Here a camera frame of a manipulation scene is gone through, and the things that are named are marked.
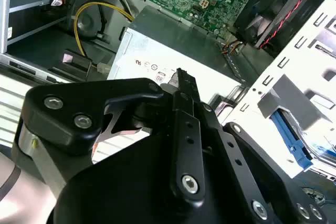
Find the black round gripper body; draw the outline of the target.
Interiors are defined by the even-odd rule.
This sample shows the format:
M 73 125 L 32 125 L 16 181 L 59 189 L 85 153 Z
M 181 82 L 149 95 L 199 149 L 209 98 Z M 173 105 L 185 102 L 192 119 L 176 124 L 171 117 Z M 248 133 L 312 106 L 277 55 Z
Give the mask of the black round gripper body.
M 205 199 L 183 207 L 172 194 L 172 140 L 149 136 L 81 171 L 64 187 L 53 223 L 252 223 L 227 169 L 203 152 Z

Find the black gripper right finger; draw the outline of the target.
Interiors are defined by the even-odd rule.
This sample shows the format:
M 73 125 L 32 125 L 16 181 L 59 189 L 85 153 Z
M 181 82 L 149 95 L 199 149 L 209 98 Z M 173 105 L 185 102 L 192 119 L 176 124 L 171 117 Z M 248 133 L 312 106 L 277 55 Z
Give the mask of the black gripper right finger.
M 230 223 L 327 223 L 319 206 L 237 124 L 221 125 L 183 74 L 183 197 L 212 193 Z

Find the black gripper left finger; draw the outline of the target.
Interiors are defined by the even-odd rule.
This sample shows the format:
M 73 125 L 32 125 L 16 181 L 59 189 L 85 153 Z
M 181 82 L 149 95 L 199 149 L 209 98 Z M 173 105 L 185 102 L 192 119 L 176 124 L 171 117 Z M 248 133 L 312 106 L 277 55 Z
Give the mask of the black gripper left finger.
M 199 103 L 182 69 L 168 90 L 147 78 L 35 87 L 24 100 L 20 149 L 56 196 L 73 187 L 109 199 L 152 191 L 203 201 Z

